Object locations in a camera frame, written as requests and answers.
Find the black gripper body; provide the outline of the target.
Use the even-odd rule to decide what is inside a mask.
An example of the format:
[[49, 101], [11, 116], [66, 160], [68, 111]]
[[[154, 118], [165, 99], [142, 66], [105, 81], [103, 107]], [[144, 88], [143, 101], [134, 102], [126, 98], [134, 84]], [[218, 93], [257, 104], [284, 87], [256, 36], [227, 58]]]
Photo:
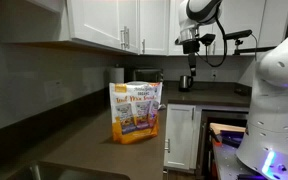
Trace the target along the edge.
[[197, 53], [199, 51], [200, 44], [198, 41], [187, 41], [183, 43], [183, 53]]

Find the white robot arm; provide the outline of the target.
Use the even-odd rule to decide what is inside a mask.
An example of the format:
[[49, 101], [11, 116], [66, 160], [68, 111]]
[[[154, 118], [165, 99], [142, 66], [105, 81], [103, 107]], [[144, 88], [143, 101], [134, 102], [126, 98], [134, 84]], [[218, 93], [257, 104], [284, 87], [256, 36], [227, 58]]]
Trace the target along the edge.
[[269, 180], [288, 180], [288, 37], [255, 64], [237, 158]]

